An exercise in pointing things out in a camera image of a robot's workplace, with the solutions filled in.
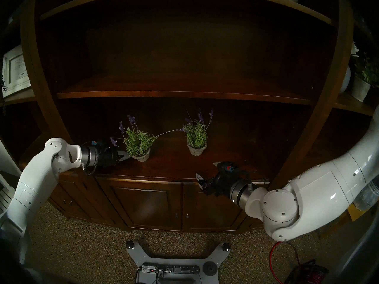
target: carpet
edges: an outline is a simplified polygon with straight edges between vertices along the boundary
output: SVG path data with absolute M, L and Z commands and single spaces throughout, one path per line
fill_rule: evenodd
M 367 212 L 326 239 L 320 240 L 316 232 L 311 232 L 291 243 L 297 248 L 300 262 L 315 258 L 317 264 L 333 269 L 340 257 L 365 233 L 372 218 Z M 221 284 L 276 283 L 268 265 L 268 255 L 275 241 L 263 229 L 240 235 L 125 232 L 86 221 L 68 220 L 45 203 L 36 215 L 30 237 L 28 266 L 83 284 L 133 284 L 136 265 L 125 248 L 126 240 L 130 239 L 137 240 L 150 256 L 167 258 L 206 258 L 219 242 L 225 241 L 232 250 L 219 269 Z M 292 248 L 287 244 L 279 245 L 273 253 L 273 269 L 278 278 L 284 281 L 294 266 Z

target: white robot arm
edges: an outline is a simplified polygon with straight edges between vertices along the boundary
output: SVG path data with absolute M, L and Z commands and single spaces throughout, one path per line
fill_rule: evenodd
M 364 137 L 347 153 L 307 170 L 281 190 L 257 188 L 244 209 L 274 240 L 287 241 L 336 219 L 378 174 L 379 106 Z
M 0 229 L 16 247 L 23 263 L 28 245 L 27 230 L 41 205 L 58 184 L 59 174 L 80 166 L 111 165 L 129 155 L 109 147 L 78 146 L 52 138 L 22 172 L 8 209 L 0 215 Z

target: white cable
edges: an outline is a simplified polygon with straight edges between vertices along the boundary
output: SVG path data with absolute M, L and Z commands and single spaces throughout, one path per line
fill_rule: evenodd
M 145 267 L 143 267 L 143 268 L 138 268 L 137 271 L 140 270 L 140 269 L 150 269 L 150 268 L 145 268 Z M 158 270 L 158 269 L 150 269 L 150 270 L 161 271 L 161 272 L 166 272 L 166 273 L 172 273 L 171 271 L 163 271 L 163 270 Z

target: framed certificate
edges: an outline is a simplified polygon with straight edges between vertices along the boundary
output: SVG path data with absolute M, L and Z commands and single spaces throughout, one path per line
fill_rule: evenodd
M 7 91 L 3 91 L 6 97 L 24 88 L 30 87 L 28 72 L 24 62 L 21 45 L 10 50 L 3 58 L 3 80 Z

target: wooden cabinet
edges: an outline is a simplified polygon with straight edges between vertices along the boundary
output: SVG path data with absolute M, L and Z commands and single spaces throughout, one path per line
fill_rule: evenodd
M 62 175 L 50 201 L 67 217 L 122 229 L 259 228 L 227 197 L 181 182 L 197 172 L 210 178 L 214 162 L 230 160 L 279 189 L 349 150 L 379 103 L 374 89 L 363 103 L 350 89 L 338 94 L 353 27 L 347 0 L 29 0 L 0 31 L 0 53 L 21 42 L 35 97 L 5 100 L 0 137 L 26 165 L 50 137 L 121 137 L 128 114 L 157 136 L 199 108 L 208 122 L 213 108 L 201 157 L 189 153 L 183 132 L 172 132 L 144 163 L 99 167 L 101 188 L 80 170 Z
M 246 214 L 226 196 L 206 196 L 197 183 L 183 183 L 184 231 L 234 231 Z
M 125 229 L 126 225 L 112 207 L 93 177 L 65 172 L 51 194 L 51 200 L 67 217 Z
M 90 219 L 77 202 L 59 184 L 55 187 L 50 198 L 59 206 L 65 216 L 83 220 Z
M 181 230 L 181 183 L 97 177 L 128 227 Z

